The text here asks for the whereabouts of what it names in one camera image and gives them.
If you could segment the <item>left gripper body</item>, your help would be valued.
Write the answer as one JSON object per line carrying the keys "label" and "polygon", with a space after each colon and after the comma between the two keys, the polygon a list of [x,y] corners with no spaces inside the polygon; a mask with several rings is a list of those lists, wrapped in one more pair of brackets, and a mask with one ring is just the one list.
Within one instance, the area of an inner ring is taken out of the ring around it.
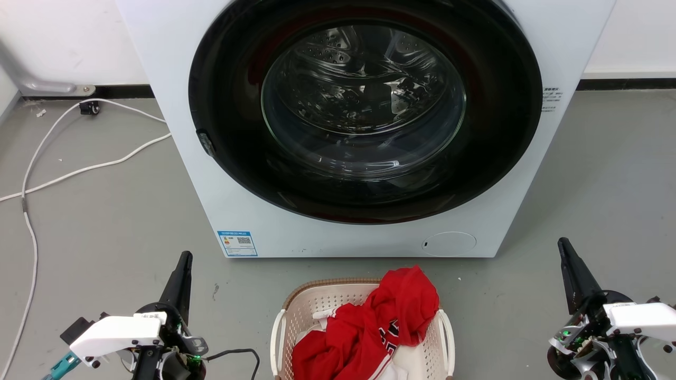
{"label": "left gripper body", "polygon": [[132,380],[205,380],[208,345],[192,335],[177,310],[150,303],[131,317],[111,316],[93,324],[70,351],[97,368],[109,354],[128,352]]}

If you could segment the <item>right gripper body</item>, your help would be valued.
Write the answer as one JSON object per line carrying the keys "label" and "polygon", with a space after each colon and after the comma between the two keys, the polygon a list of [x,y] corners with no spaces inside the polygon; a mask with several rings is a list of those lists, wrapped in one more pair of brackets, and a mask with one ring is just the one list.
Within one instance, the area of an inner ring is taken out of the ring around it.
{"label": "right gripper body", "polygon": [[676,355],[676,306],[654,297],[636,303],[603,290],[568,298],[570,319],[550,339],[547,361],[563,380],[660,380],[642,346],[663,343]]}

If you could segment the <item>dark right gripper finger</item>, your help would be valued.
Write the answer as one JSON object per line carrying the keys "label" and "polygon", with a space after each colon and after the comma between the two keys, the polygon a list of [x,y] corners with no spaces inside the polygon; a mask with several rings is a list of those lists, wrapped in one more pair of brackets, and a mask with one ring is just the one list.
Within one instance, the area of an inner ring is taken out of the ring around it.
{"label": "dark right gripper finger", "polygon": [[565,236],[558,240],[558,250],[568,313],[574,315],[585,300],[599,295],[602,288]]}

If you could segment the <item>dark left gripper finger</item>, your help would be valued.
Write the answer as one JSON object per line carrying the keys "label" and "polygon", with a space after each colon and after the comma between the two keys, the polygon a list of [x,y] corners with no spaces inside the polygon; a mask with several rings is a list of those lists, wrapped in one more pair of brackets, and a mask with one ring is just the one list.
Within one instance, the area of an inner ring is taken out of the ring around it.
{"label": "dark left gripper finger", "polygon": [[193,254],[183,251],[159,299],[160,303],[175,308],[184,323],[189,322],[192,264]]}

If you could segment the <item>cream plastic laundry basket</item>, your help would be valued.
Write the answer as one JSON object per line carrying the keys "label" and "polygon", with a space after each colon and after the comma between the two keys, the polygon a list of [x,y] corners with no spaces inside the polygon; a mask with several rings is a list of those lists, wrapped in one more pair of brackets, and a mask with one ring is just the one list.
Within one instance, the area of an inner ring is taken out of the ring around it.
{"label": "cream plastic laundry basket", "polygon": [[[299,334],[318,325],[315,312],[346,303],[362,305],[378,287],[379,278],[338,278],[311,281],[286,299],[273,323],[270,366],[274,380],[294,380],[292,351]],[[408,373],[408,380],[455,380],[456,348],[447,313],[439,309],[425,340],[415,348],[398,349],[393,362]]]}

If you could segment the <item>teal plastic connector piece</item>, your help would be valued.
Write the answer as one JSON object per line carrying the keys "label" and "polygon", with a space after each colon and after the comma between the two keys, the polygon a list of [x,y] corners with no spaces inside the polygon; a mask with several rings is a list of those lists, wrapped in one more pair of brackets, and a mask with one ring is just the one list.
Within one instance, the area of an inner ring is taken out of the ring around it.
{"label": "teal plastic connector piece", "polygon": [[49,372],[41,378],[41,380],[62,380],[67,373],[80,365],[81,359],[72,353],[68,352],[55,365],[53,365]]}

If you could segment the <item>blue energy label sticker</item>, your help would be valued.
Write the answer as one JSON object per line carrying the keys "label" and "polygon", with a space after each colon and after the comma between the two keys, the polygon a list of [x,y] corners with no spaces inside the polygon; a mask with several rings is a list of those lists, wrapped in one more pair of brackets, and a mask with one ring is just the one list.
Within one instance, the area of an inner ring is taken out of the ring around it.
{"label": "blue energy label sticker", "polygon": [[255,243],[249,231],[217,231],[217,236],[226,257],[258,257]]}

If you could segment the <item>white front-load washing machine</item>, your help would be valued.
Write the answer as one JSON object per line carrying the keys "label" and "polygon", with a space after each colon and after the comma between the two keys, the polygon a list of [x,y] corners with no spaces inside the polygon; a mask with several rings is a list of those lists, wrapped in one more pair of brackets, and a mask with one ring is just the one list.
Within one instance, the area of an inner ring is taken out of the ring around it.
{"label": "white front-load washing machine", "polygon": [[116,0],[167,127],[213,235],[249,231],[258,257],[429,257],[421,245],[442,232],[476,238],[459,257],[495,257],[577,89],[616,0],[502,0],[514,12],[543,70],[542,91],[558,87],[556,110],[541,111],[532,142],[514,168],[466,204],[420,220],[345,224],[309,218],[246,190],[208,156],[189,106],[189,74],[206,29],[233,0]]}

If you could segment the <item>round white filter cover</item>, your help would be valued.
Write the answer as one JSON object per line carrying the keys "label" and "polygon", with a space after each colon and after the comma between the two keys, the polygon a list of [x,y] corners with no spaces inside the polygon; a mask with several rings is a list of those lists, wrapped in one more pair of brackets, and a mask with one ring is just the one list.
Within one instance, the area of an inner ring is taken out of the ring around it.
{"label": "round white filter cover", "polygon": [[476,238],[464,232],[442,232],[426,238],[421,248],[431,257],[461,257],[473,250]]}

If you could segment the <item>round black washer door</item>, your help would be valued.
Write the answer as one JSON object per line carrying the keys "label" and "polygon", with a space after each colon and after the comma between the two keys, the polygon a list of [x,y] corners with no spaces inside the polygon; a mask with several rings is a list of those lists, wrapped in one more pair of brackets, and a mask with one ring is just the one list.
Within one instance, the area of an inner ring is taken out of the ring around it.
{"label": "round black washer door", "polygon": [[[424,166],[380,180],[323,175],[269,133],[261,87],[299,39],[343,25],[384,25],[429,41],[458,70],[466,110],[452,142]],[[542,105],[533,43],[502,0],[233,0],[208,26],[189,74],[189,106],[213,158],[262,200],[309,218],[395,224],[466,204],[511,171]]]}

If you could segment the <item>small printed text label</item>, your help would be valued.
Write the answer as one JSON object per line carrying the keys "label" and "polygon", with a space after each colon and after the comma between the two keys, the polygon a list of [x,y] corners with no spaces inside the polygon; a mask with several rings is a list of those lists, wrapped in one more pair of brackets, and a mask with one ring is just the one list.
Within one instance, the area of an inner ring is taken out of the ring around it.
{"label": "small printed text label", "polygon": [[542,92],[542,108],[543,113],[554,112],[560,103],[563,92],[558,87],[545,87]]}

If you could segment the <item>red jersey garment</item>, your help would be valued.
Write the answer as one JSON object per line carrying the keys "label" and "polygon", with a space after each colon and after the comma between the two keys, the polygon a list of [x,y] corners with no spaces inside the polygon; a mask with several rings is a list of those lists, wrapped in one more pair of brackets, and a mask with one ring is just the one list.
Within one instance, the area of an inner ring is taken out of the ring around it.
{"label": "red jersey garment", "polygon": [[297,335],[290,357],[294,380],[405,380],[392,356],[421,344],[438,310],[420,267],[389,270],[361,305],[313,314],[314,327]]}

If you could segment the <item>steel washer drum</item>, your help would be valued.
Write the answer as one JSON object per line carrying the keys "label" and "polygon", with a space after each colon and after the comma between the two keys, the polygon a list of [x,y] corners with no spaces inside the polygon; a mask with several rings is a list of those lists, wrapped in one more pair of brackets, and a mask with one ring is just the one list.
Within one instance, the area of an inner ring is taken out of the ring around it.
{"label": "steel washer drum", "polygon": [[269,133],[298,164],[376,181],[438,156],[459,132],[463,80],[429,41],[384,25],[309,34],[269,67],[261,86]]}

